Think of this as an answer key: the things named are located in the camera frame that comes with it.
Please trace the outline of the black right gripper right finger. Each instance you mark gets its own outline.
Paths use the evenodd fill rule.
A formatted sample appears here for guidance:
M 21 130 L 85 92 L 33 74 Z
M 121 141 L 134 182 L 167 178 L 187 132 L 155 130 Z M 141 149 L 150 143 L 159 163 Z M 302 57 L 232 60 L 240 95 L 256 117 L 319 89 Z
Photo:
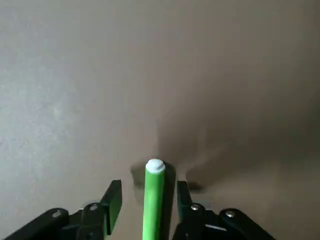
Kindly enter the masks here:
M 245 213 L 226 208 L 214 213 L 194 202 L 186 181 L 177 182 L 179 224 L 174 240 L 274 240 Z

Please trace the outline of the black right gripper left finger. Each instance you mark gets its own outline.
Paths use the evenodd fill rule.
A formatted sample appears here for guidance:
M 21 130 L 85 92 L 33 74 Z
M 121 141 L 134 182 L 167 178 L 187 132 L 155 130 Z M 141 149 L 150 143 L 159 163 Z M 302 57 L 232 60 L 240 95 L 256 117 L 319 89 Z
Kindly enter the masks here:
M 113 180 L 101 200 L 70 214 L 51 208 L 40 214 L 6 240 L 104 240 L 116 225 L 122 207 L 122 181 Z

